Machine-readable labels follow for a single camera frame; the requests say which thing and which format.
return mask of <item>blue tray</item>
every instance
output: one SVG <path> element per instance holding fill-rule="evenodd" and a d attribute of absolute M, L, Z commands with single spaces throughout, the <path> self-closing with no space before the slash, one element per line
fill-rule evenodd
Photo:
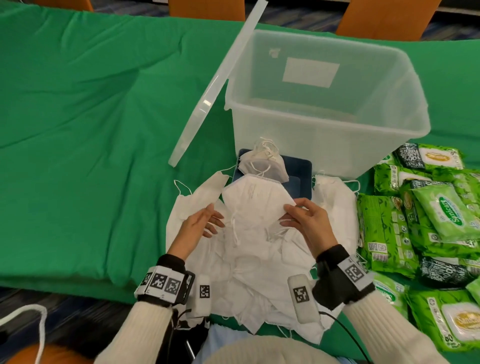
<path fill-rule="evenodd" d="M 251 149 L 240 149 L 237 159 L 237 167 L 233 174 L 233 181 L 237 180 L 243 173 L 238 169 L 240 157 Z M 306 159 L 282 156 L 287 174 L 290 177 L 288 182 L 282 183 L 292 198 L 306 197 L 312 199 L 312 162 Z"/>

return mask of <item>hand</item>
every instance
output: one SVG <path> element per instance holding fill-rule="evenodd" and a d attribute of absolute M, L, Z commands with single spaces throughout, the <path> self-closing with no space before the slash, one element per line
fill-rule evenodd
<path fill-rule="evenodd" d="M 296 198 L 294 201 L 297 206 L 283 206 L 287 213 L 280 218 L 280 225 L 300 231 L 316 259 L 322 252 L 338 244 L 328 214 L 307 198 Z"/>
<path fill-rule="evenodd" d="M 197 247 L 202 236 L 211 238 L 212 234 L 218 234 L 214 225 L 224 228 L 225 224 L 220 220 L 222 214 L 213 209 L 213 204 L 194 213 L 186 219 L 173 241 L 167 254 L 172 254 L 186 260 Z"/>

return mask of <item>plastic box lid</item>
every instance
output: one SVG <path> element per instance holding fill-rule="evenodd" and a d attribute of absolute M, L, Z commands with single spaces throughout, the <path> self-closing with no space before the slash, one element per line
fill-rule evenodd
<path fill-rule="evenodd" d="M 264 10 L 267 6 L 267 1 L 258 0 L 254 6 L 252 12 L 250 13 L 247 21 L 243 25 L 239 34 L 235 38 L 235 41 L 231 45 L 230 49 L 227 52 L 227 55 L 223 59 L 221 65 L 213 76 L 212 80 L 208 84 L 205 92 L 198 101 L 195 109 L 193 109 L 190 118 L 183 129 L 183 132 L 180 135 L 180 138 L 173 149 L 172 155 L 168 160 L 169 165 L 175 167 L 179 162 L 180 158 L 183 156 L 188 146 L 192 142 L 193 138 L 197 134 L 200 126 L 205 120 L 208 112 L 210 111 L 213 103 L 215 102 L 220 90 L 222 89 L 225 81 L 230 76 L 230 73 L 237 63 L 238 58 L 245 49 L 246 44 L 250 40 L 250 37 L 253 34 L 255 27 L 257 26 L 260 17 L 264 13 Z"/>

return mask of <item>forearm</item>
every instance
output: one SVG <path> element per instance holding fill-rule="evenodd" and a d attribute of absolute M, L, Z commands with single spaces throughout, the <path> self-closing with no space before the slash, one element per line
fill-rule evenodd
<path fill-rule="evenodd" d="M 154 364 L 171 317 L 170 308 L 137 302 L 95 364 Z"/>
<path fill-rule="evenodd" d="M 433 342 L 409 323 L 377 291 L 343 312 L 375 364 L 448 364 Z"/>

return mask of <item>orange object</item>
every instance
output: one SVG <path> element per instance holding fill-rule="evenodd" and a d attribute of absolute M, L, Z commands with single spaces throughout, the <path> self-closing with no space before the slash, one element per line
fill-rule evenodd
<path fill-rule="evenodd" d="M 29 346 L 15 354 L 6 364 L 35 363 L 38 344 Z M 45 345 L 40 364 L 93 364 L 80 354 L 58 345 Z"/>
<path fill-rule="evenodd" d="M 170 16 L 245 21 L 245 0 L 168 0 Z"/>
<path fill-rule="evenodd" d="M 40 6 L 51 8 L 72 9 L 78 11 L 92 12 L 93 7 L 90 0 L 34 0 Z"/>
<path fill-rule="evenodd" d="M 441 0 L 351 0 L 336 34 L 383 40 L 420 40 Z"/>

